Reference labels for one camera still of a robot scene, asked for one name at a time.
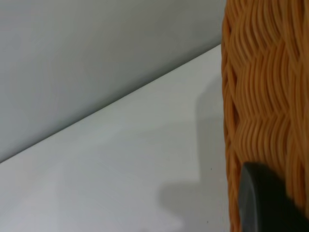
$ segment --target wicker basket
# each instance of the wicker basket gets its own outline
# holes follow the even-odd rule
[[[309,0],[227,0],[222,79],[231,231],[239,175],[261,162],[309,218]]]

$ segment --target white tabletop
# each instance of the white tabletop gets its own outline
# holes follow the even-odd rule
[[[0,164],[1,232],[227,232],[216,47]]]

